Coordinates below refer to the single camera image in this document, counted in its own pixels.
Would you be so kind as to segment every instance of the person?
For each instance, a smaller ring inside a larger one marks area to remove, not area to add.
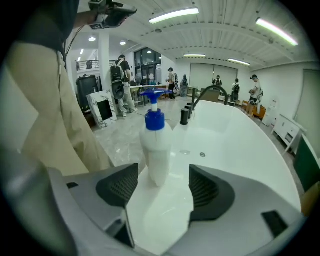
[[[181,87],[180,87],[180,95],[181,97],[187,97],[188,94],[188,79],[187,75],[183,75],[183,79],[181,82]]]
[[[20,152],[64,176],[113,166],[79,107],[65,69],[63,42],[74,28],[92,24],[98,16],[96,11],[77,13],[79,2],[43,1],[24,24],[5,63],[19,95],[36,113],[32,126],[23,127],[27,130]]]
[[[80,71],[80,63],[79,61],[75,61],[76,62],[76,71]]]
[[[131,81],[131,73],[129,63],[126,61],[126,56],[120,55],[118,60],[115,62],[115,65],[120,65],[122,68],[123,74],[123,89],[124,96],[122,99],[119,99],[119,109],[122,112],[122,116],[125,118],[127,116],[127,110],[125,109],[124,101],[128,104],[131,113],[137,112],[138,109],[135,107],[135,102],[132,99],[131,91],[130,91],[130,81]]]
[[[220,80],[220,75],[216,76],[216,79],[213,80],[212,85],[213,86],[220,86],[220,87],[222,86],[222,81]]]
[[[239,99],[239,93],[240,93],[240,85],[239,85],[239,79],[237,78],[234,84],[232,85],[231,100],[233,102]]]
[[[246,110],[245,110],[248,113],[248,117],[252,116],[254,106],[257,103],[258,96],[261,91],[261,85],[260,85],[260,81],[258,79],[258,76],[254,74],[250,79],[253,80],[255,82],[255,84],[254,84],[254,88],[249,91],[250,99],[249,99],[248,105],[246,106]]]
[[[172,93],[169,94],[169,98],[172,100],[175,100],[176,96],[174,93],[174,88],[175,88],[174,73],[173,73],[174,69],[170,67],[168,71],[169,71],[169,78],[167,79],[167,81],[169,82],[169,90],[172,91]]]

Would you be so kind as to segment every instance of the white ceiling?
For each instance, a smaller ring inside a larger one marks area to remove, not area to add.
[[[89,38],[94,36],[96,40],[94,42],[90,42]],[[120,45],[121,41],[125,41],[126,45]],[[109,52],[115,53],[118,56],[125,51],[132,49],[132,47],[136,46],[137,43],[126,38],[116,36],[111,34],[109,38]],[[87,27],[83,28],[79,34],[76,36],[72,43],[71,53],[72,59],[78,59],[81,57],[80,61],[87,61],[89,57],[99,48],[99,32],[90,31]]]
[[[119,2],[135,6],[138,12],[121,27],[110,29],[112,35],[137,42],[170,59],[184,59],[185,53],[201,53],[206,54],[208,59],[228,61],[228,58],[233,58],[245,61],[251,64],[252,69],[318,60],[299,23],[273,0]],[[199,14],[149,23],[150,18],[160,14],[190,7],[198,7]],[[88,0],[81,0],[79,12],[88,9]],[[292,46],[256,25],[257,18],[283,29],[299,45]],[[155,29],[161,29],[162,33],[155,33]]]
[[[84,49],[83,54],[80,55],[81,50],[71,50],[69,52],[72,61],[77,61],[79,57],[81,57],[80,61],[85,62],[88,61],[90,57],[94,60],[94,54],[96,50],[91,50],[91,49]]]

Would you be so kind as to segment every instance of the railing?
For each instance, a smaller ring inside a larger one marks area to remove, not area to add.
[[[99,60],[88,60],[88,61],[79,61],[76,63],[76,70],[92,70],[99,69]]]

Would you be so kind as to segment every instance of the white shirt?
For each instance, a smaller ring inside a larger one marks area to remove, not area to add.
[[[254,99],[258,99],[258,96],[261,91],[260,81],[256,82],[254,86],[257,87],[257,89],[255,90],[255,93],[251,93],[251,97]]]

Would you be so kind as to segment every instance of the green panel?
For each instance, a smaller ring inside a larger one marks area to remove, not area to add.
[[[320,181],[320,167],[318,160],[310,150],[304,138],[301,138],[296,153],[294,168],[298,174],[304,191]]]

